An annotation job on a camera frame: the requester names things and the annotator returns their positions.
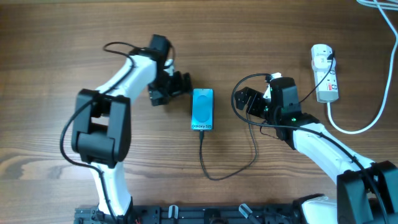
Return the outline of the teal Galaxy smartphone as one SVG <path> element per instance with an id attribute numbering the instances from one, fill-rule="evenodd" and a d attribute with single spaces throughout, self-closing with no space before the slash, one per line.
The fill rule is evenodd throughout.
<path id="1" fill-rule="evenodd" d="M 209 88 L 193 90 L 191 129 L 207 131 L 213 129 L 214 91 Z"/>

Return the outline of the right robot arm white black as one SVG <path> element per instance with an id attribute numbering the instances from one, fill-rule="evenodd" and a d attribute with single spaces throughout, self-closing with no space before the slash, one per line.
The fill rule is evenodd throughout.
<path id="1" fill-rule="evenodd" d="M 292 223 L 397 223 L 397 167 L 374 162 L 332 136 L 314 116 L 301 110 L 293 78 L 266 75 L 265 93 L 235 87 L 231 106 L 262 118 L 259 127 L 310 158 L 336 184 L 337 199 L 323 194 L 293 203 Z"/>

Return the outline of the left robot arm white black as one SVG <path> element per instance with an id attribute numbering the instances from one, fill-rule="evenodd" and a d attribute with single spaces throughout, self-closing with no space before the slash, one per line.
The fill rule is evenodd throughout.
<path id="1" fill-rule="evenodd" d="M 131 145 L 135 100 L 147 90 L 151 105 L 160 106 L 193 91 L 189 73 L 175 70 L 175 48 L 165 36 L 154 34 L 147 47 L 132 45 L 120 54 L 126 59 L 121 69 L 97 89 L 80 90 L 65 125 L 72 129 L 71 147 L 81 159 L 69 162 L 91 171 L 99 196 L 96 218 L 103 223 L 134 220 L 123 161 Z"/>

